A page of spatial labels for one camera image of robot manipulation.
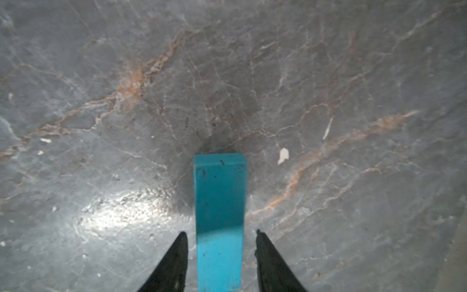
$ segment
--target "white paint chip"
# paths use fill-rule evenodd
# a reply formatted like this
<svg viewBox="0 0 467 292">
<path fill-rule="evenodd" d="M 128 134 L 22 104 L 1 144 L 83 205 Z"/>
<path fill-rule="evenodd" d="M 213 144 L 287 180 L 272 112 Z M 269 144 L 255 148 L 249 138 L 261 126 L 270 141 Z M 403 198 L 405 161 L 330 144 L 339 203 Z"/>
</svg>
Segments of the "white paint chip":
<svg viewBox="0 0 467 292">
<path fill-rule="evenodd" d="M 289 151 L 287 150 L 287 148 L 282 148 L 279 152 L 279 160 L 277 161 L 277 165 L 281 164 L 287 159 L 289 159 Z"/>
<path fill-rule="evenodd" d="M 47 144 L 52 143 L 52 140 L 47 139 L 47 138 L 41 138 L 40 140 L 41 140 L 42 142 L 44 142 L 44 143 L 47 143 Z"/>
<path fill-rule="evenodd" d="M 324 131 L 323 140 L 326 140 L 327 135 L 329 134 L 329 129 L 331 129 L 331 124 L 333 123 L 334 117 L 331 117 L 329 123 L 327 124 L 326 131 Z"/>
</svg>

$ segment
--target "white speck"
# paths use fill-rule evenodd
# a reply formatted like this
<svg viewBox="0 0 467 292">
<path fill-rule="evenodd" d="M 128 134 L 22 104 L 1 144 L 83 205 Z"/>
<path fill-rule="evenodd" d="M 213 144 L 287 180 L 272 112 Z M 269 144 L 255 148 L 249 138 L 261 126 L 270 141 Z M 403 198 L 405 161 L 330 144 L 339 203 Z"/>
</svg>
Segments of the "white speck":
<svg viewBox="0 0 467 292">
<path fill-rule="evenodd" d="M 332 124 L 333 120 L 334 120 L 334 117 L 331 117 L 330 120 L 329 120 L 329 123 L 327 124 L 326 131 L 324 131 L 323 140 L 326 140 L 327 134 L 329 134 L 329 129 L 331 129 L 331 124 Z"/>
<path fill-rule="evenodd" d="M 289 151 L 287 150 L 287 148 L 282 148 L 279 152 L 279 160 L 277 161 L 277 165 L 281 164 L 286 159 L 289 159 Z"/>
<path fill-rule="evenodd" d="M 274 45 L 275 43 L 276 43 L 276 42 L 272 42 L 272 43 L 268 43 L 267 45 L 261 46 L 261 47 L 260 47 L 260 50 L 265 50 L 265 49 L 271 47 L 272 45 Z"/>
<path fill-rule="evenodd" d="M 47 138 L 41 138 L 40 140 L 41 140 L 42 142 L 44 142 L 44 143 L 47 143 L 47 144 L 52 143 L 52 140 L 47 139 Z"/>
</svg>

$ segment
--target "scratch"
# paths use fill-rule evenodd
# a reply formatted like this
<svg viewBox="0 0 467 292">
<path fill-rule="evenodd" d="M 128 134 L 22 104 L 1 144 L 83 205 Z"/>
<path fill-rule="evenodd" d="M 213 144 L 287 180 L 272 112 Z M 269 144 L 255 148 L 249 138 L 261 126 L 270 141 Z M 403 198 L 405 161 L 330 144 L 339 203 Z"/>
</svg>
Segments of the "scratch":
<svg viewBox="0 0 467 292">
<path fill-rule="evenodd" d="M 329 123 L 327 124 L 327 128 L 326 128 L 326 131 L 324 131 L 324 136 L 323 136 L 323 140 L 326 140 L 326 137 L 327 135 L 329 134 L 329 129 L 331 129 L 331 124 L 334 120 L 334 116 L 332 116 L 329 120 Z"/>
<path fill-rule="evenodd" d="M 133 4 L 131 4 L 131 0 L 127 0 L 127 3 L 130 5 L 131 10 L 133 10 L 133 13 L 136 15 L 138 19 L 141 19 L 140 15 L 136 12 L 136 9 L 134 8 Z"/>
<path fill-rule="evenodd" d="M 81 14 L 79 14 L 79 12 L 76 10 L 76 8 L 68 1 L 66 0 L 66 2 L 68 3 L 68 5 L 70 5 L 71 9 L 73 10 L 73 12 L 76 14 L 76 16 L 78 17 L 78 19 L 84 24 L 84 26 L 86 26 L 87 30 L 89 31 L 89 33 L 92 35 L 92 31 L 91 29 L 89 28 L 89 26 L 87 25 L 87 23 L 84 21 L 84 19 L 81 17 Z"/>
<path fill-rule="evenodd" d="M 45 289 L 46 289 L 47 291 L 50 291 L 50 292 L 60 292 L 60 291 L 57 291 L 57 290 L 52 289 L 52 288 L 50 288 L 50 287 L 45 287 Z"/>
</svg>

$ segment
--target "gray marble floor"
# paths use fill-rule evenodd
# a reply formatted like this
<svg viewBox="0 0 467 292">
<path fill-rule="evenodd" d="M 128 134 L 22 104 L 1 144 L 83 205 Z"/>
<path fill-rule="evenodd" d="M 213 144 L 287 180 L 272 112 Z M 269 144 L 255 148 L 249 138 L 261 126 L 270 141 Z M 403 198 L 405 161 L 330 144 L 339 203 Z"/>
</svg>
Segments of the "gray marble floor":
<svg viewBox="0 0 467 292">
<path fill-rule="evenodd" d="M 0 1 L 0 291 L 136 290 L 240 152 L 309 291 L 434 289 L 467 203 L 467 2 Z M 278 164 L 279 151 L 290 158 Z"/>
</svg>

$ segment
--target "blue rectangular block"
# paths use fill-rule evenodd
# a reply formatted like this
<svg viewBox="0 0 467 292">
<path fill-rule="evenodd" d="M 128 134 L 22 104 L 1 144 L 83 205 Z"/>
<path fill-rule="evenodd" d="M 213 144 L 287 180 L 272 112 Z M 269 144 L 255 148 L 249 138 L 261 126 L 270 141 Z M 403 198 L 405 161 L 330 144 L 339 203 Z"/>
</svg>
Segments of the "blue rectangular block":
<svg viewBox="0 0 467 292">
<path fill-rule="evenodd" d="M 240 288 L 247 174 L 240 153 L 195 156 L 199 292 Z"/>
</svg>

